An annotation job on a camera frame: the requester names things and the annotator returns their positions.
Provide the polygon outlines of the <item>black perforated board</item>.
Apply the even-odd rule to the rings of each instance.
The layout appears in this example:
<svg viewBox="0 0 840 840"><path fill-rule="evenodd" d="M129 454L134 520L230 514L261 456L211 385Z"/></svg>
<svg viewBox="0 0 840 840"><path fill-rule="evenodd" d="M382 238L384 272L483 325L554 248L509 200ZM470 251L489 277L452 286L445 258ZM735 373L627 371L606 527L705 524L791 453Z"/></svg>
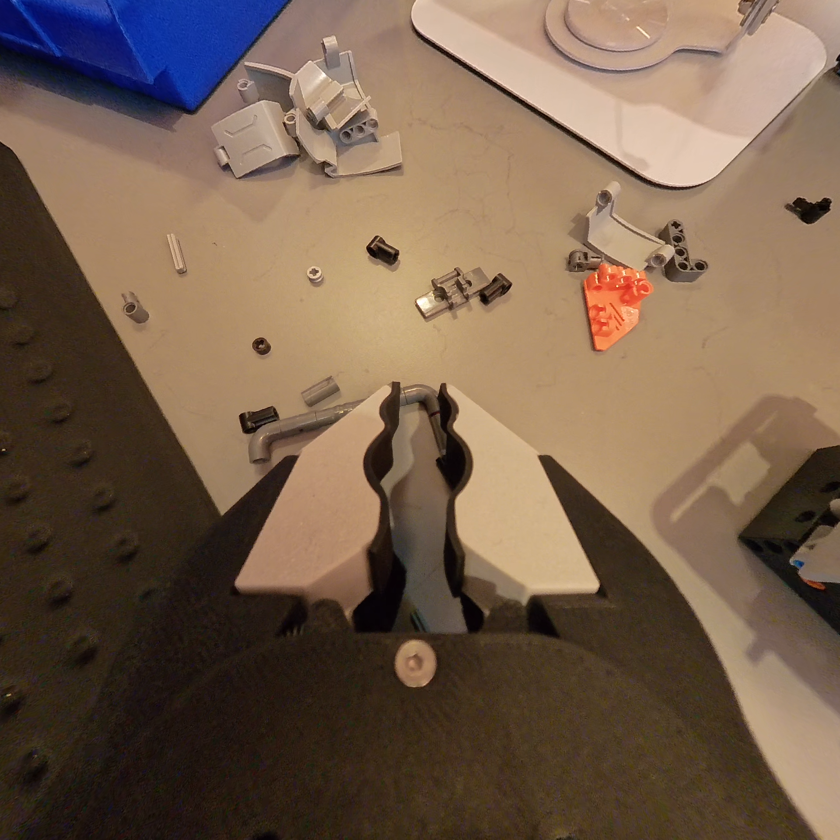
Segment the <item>black perforated board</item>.
<svg viewBox="0 0 840 840"><path fill-rule="evenodd" d="M2 838L217 517L16 154L1 154Z"/></svg>

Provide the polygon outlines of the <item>grey curved toy panel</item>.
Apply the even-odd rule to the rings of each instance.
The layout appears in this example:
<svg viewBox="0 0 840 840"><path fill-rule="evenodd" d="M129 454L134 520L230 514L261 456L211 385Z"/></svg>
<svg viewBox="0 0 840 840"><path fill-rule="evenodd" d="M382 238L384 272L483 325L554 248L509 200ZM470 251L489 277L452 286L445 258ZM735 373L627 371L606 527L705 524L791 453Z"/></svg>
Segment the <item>grey curved toy panel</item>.
<svg viewBox="0 0 840 840"><path fill-rule="evenodd" d="M300 148L286 130L286 113L274 101L258 101L212 126L220 167L239 178L268 164L298 157Z"/></svg>

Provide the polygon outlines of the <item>white metal stand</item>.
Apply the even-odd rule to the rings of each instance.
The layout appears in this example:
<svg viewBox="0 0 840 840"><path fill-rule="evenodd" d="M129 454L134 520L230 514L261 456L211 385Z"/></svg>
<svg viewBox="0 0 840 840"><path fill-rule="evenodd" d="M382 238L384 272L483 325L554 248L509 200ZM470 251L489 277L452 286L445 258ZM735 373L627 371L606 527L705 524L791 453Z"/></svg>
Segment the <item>white metal stand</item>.
<svg viewBox="0 0 840 840"><path fill-rule="evenodd" d="M757 2L659 2L631 50L586 42L568 2L415 2L418 34L644 179L703 185L826 68L823 39Z"/></svg>

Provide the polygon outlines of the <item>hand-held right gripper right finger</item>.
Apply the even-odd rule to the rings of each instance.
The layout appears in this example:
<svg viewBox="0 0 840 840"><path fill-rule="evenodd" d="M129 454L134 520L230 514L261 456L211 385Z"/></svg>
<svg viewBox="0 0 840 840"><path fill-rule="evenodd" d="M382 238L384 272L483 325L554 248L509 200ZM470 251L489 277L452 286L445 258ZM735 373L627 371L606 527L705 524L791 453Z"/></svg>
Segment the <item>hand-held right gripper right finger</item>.
<svg viewBox="0 0 840 840"><path fill-rule="evenodd" d="M539 453L459 389L438 393L450 489L444 569L453 595L589 595L600 582Z"/></svg>

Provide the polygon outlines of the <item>black block with holes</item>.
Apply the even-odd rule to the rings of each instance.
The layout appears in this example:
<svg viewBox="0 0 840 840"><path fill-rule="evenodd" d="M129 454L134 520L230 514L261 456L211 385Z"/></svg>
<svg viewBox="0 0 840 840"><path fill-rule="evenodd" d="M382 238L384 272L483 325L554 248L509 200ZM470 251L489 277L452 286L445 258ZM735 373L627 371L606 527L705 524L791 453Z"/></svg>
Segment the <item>black block with holes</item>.
<svg viewBox="0 0 840 840"><path fill-rule="evenodd" d="M805 549L838 535L839 446L811 453L740 532L740 542L772 570L835 632L839 631L838 582L802 577Z"/></svg>

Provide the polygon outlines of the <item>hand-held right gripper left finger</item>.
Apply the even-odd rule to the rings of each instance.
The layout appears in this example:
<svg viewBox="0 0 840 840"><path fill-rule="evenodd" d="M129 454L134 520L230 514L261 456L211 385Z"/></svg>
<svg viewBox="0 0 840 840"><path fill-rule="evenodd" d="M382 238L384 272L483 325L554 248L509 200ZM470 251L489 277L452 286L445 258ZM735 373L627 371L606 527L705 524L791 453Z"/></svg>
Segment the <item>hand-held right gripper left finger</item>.
<svg viewBox="0 0 840 840"><path fill-rule="evenodd" d="M235 580L240 594L370 594L400 385L383 386L299 454Z"/></svg>

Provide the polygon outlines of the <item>orange toy wedge piece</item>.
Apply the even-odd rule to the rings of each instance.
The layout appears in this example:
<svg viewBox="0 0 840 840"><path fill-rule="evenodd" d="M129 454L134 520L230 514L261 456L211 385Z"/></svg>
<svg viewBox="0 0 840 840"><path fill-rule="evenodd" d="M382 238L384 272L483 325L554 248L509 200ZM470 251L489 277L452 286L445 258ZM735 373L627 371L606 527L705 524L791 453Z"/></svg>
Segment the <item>orange toy wedge piece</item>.
<svg viewBox="0 0 840 840"><path fill-rule="evenodd" d="M583 281L593 349L609 350L634 329L642 301L654 287L645 270L601 263Z"/></svg>

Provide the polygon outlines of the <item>grey arched panel with pins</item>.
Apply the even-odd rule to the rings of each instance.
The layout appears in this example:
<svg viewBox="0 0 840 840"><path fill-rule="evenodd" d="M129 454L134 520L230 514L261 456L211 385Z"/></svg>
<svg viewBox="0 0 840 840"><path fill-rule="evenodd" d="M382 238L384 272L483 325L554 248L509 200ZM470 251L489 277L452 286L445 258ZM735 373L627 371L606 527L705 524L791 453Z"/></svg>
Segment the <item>grey arched panel with pins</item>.
<svg viewBox="0 0 840 840"><path fill-rule="evenodd" d="M675 255L674 246L617 216L615 202L620 193L618 182L610 182L597 193L585 217L584 243L614 265L635 270L664 267Z"/></svg>

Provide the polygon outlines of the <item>dark grey angled toy beam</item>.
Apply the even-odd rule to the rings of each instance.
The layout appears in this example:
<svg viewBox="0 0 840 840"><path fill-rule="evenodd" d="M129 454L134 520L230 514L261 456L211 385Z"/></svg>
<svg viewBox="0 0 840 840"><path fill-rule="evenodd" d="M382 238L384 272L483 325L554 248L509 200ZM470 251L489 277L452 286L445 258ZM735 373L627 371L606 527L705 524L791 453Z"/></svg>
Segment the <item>dark grey angled toy beam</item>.
<svg viewBox="0 0 840 840"><path fill-rule="evenodd" d="M671 219L662 229L659 237L674 248L674 255L665 264L665 277L672 282L693 282L708 270L708 262L690 256L686 231L678 219Z"/></svg>

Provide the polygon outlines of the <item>grey toy hinge assembly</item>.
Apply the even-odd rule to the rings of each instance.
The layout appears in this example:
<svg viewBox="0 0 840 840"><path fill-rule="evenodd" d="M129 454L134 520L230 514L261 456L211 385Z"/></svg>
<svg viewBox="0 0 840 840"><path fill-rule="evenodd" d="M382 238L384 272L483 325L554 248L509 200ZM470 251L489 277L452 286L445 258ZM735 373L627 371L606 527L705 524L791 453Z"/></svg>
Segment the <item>grey toy hinge assembly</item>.
<svg viewBox="0 0 840 840"><path fill-rule="evenodd" d="M463 271L453 268L448 273L433 278L430 290L415 299L415 307L425 320L443 312L465 306L469 300L490 284L490 278L481 268Z"/></svg>

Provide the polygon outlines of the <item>blue plastic bin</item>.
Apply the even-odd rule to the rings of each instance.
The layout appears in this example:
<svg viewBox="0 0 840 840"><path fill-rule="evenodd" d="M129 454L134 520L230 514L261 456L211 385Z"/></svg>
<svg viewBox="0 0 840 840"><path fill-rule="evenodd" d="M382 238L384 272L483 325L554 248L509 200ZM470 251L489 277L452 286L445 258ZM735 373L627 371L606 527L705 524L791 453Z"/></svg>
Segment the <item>blue plastic bin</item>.
<svg viewBox="0 0 840 840"><path fill-rule="evenodd" d="M2 1L2 45L193 112L287 1Z"/></svg>

